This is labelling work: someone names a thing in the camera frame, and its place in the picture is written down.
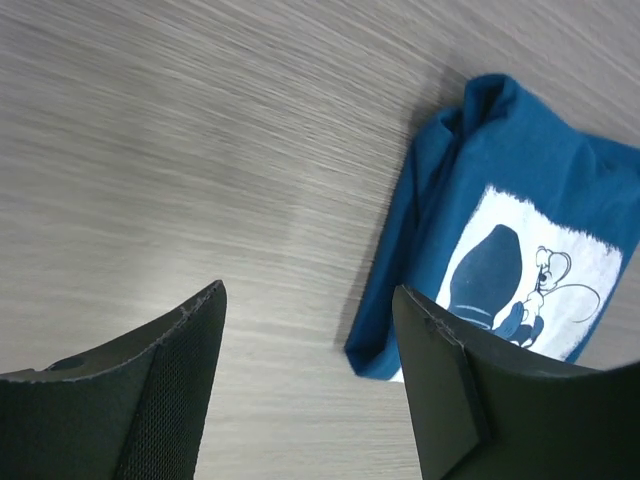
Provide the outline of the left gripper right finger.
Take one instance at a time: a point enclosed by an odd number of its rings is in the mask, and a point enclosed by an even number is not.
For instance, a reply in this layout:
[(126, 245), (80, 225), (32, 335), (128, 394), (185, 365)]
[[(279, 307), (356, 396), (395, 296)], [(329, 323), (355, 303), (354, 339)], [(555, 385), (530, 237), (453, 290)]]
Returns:
[(398, 287), (393, 320), (426, 479), (635, 479), (639, 367), (520, 348)]

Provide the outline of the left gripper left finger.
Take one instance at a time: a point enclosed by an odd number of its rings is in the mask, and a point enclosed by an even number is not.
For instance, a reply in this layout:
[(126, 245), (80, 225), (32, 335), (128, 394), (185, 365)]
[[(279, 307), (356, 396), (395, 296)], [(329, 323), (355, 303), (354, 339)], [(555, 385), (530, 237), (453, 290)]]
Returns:
[(103, 345), (2, 374), (2, 478), (193, 478), (225, 315), (216, 280)]

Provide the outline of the blue t shirt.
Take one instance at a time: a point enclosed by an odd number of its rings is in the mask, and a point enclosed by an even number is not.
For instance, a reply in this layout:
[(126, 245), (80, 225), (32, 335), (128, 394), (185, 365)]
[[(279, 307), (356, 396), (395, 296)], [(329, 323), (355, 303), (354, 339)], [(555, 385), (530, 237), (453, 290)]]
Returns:
[(392, 297), (407, 285), (507, 342), (578, 359), (639, 242), (639, 152), (581, 132), (504, 74), (411, 142), (345, 353), (403, 378)]

